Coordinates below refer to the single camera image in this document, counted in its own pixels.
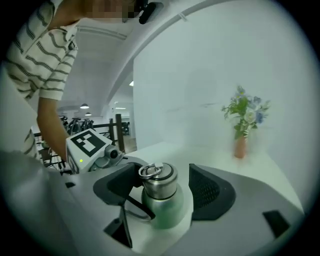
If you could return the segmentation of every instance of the polo shirt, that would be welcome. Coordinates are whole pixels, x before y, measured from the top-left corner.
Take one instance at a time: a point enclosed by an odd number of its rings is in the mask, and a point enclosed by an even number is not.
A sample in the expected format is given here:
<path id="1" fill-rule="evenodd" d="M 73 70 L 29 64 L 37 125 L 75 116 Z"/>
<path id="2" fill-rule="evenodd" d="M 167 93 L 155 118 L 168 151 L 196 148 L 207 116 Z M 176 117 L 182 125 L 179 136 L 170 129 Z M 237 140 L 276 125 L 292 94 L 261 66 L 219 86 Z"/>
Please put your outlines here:
<path id="1" fill-rule="evenodd" d="M 62 98 L 78 52 L 75 42 L 77 22 L 48 30 L 62 1 L 44 2 L 19 30 L 6 54 L 7 73 L 26 101 L 37 90 L 41 98 L 57 101 Z M 39 158 L 31 130 L 21 151 Z"/>

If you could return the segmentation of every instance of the ceiling light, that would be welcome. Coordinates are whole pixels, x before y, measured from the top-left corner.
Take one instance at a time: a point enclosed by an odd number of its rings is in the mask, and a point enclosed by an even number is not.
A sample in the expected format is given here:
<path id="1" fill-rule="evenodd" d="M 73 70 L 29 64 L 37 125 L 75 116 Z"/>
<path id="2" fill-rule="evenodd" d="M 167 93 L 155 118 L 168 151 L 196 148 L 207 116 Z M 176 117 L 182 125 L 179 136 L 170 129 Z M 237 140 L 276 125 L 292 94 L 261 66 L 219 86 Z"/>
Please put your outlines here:
<path id="1" fill-rule="evenodd" d="M 86 104 L 86 103 L 84 103 L 84 104 L 82 104 L 82 105 L 80 106 L 80 109 L 83 109 L 83 110 L 88 109 L 88 108 L 89 108 L 89 106 L 88 106 L 88 104 Z"/>

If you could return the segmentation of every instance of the white flower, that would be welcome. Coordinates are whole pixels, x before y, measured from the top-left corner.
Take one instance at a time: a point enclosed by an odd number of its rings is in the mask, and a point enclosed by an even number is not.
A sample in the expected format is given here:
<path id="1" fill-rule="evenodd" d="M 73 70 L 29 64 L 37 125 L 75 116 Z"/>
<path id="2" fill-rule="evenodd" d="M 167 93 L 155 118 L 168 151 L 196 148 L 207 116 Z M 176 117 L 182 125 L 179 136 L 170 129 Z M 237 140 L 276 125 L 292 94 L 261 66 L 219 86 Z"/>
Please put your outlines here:
<path id="1" fill-rule="evenodd" d="M 248 124 L 252 124 L 254 121 L 256 121 L 256 112 L 253 109 L 247 108 L 244 115 L 244 120 Z"/>

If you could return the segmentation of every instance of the white table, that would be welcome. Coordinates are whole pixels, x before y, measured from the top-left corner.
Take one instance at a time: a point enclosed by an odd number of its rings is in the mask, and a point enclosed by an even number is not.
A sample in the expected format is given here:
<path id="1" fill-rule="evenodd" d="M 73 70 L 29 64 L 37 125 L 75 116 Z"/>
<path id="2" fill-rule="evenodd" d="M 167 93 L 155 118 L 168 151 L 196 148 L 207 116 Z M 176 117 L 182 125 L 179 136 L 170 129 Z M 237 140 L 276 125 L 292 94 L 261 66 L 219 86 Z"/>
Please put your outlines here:
<path id="1" fill-rule="evenodd" d="M 161 142 L 128 156 L 140 158 L 148 163 L 165 162 L 178 170 L 178 182 L 184 193 L 184 219 L 171 229 L 153 229 L 148 222 L 140 222 L 128 216 L 128 226 L 133 243 L 133 250 L 148 256 L 158 256 L 176 243 L 190 227 L 193 212 L 192 193 L 189 189 L 189 164 L 203 165 L 227 172 L 247 176 L 268 184 L 289 202 L 303 212 L 301 202 L 291 184 L 264 151 L 248 154 L 244 159 L 237 159 L 233 152 L 223 149 L 177 145 Z M 134 188 L 130 195 L 139 200 L 142 187 Z"/>

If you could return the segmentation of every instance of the blue flower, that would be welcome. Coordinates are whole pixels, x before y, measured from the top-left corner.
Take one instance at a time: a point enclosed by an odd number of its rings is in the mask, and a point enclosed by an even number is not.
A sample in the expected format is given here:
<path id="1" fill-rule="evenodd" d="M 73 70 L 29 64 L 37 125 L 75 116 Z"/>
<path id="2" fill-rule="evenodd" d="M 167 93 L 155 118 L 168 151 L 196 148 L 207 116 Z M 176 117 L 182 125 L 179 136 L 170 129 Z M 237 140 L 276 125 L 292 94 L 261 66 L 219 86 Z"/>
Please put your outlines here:
<path id="1" fill-rule="evenodd" d="M 259 98 L 259 97 L 257 97 L 257 96 L 254 96 L 253 102 L 254 102 L 256 105 L 259 105 L 259 104 L 261 103 L 261 98 Z"/>
<path id="2" fill-rule="evenodd" d="M 263 120 L 264 120 L 264 115 L 260 111 L 257 111 L 255 114 L 255 122 L 258 124 L 261 124 Z"/>

